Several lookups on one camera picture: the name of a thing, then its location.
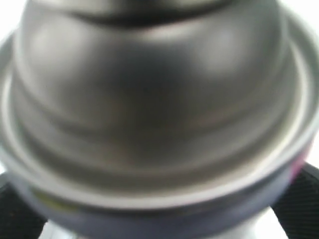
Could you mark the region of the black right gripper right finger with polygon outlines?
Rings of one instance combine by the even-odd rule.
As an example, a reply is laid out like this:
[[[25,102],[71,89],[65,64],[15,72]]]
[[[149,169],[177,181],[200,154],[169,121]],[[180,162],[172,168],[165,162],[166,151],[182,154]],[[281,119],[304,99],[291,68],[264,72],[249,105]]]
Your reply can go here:
[[[290,239],[319,238],[319,169],[306,163],[273,211]]]

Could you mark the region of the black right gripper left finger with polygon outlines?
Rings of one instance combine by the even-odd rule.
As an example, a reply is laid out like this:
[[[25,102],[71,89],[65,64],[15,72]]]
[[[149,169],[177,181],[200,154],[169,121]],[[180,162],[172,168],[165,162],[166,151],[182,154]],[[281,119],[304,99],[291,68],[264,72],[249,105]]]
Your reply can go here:
[[[0,175],[0,239],[38,239],[47,220],[35,213]]]

